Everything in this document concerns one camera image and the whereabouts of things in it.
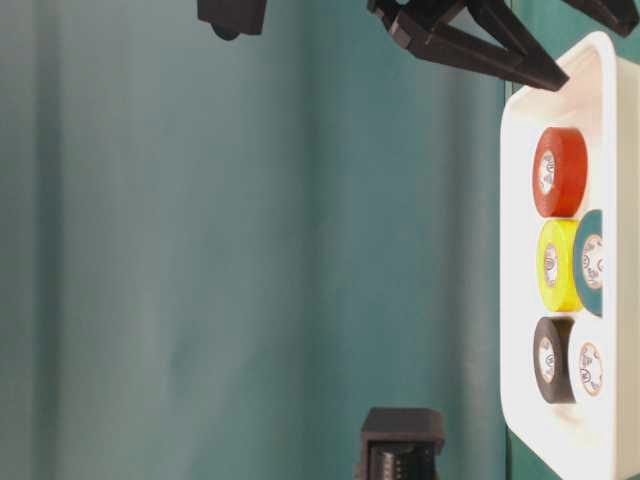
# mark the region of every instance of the tape roll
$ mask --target tape roll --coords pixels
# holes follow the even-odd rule
[[[587,320],[574,327],[569,341],[569,375],[574,397],[579,404],[595,405],[606,401],[607,352],[603,335]]]
[[[572,217],[587,184],[587,146],[578,129],[547,128],[533,162],[533,198],[543,217]]]
[[[533,337],[533,368],[547,403],[575,403],[569,375],[569,339],[573,320],[543,317]]]
[[[552,312],[575,312],[582,308],[573,281],[573,242],[578,222],[550,220],[538,240],[536,269],[542,301]]]
[[[604,246],[602,210],[591,210],[580,222],[573,244],[573,278],[582,304],[594,315],[602,316]]]

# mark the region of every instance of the teal tape roll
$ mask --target teal tape roll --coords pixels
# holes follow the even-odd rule
[[[602,316],[604,245],[602,210],[591,210],[580,222],[573,244],[573,278],[584,307]]]

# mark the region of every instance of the yellow tape roll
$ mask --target yellow tape roll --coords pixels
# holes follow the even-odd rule
[[[542,301],[552,312],[575,312],[582,308],[573,280],[573,241],[578,222],[550,220],[538,240],[536,267]]]

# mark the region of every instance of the teal curtain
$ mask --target teal curtain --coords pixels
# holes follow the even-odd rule
[[[501,82],[364,2],[0,9],[2,478],[349,478],[374,405],[504,478]]]

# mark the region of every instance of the white tray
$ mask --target white tray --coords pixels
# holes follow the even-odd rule
[[[640,473],[640,67],[592,33],[559,60],[571,80],[557,93],[523,88],[507,102],[500,153],[500,384],[509,428],[566,480]],[[547,219],[533,202],[531,171],[546,127],[577,127],[589,153],[587,192],[574,217],[603,212],[602,318],[569,313],[572,334],[600,345],[597,401],[549,405],[533,370],[533,335],[548,312],[536,283],[536,245]]]

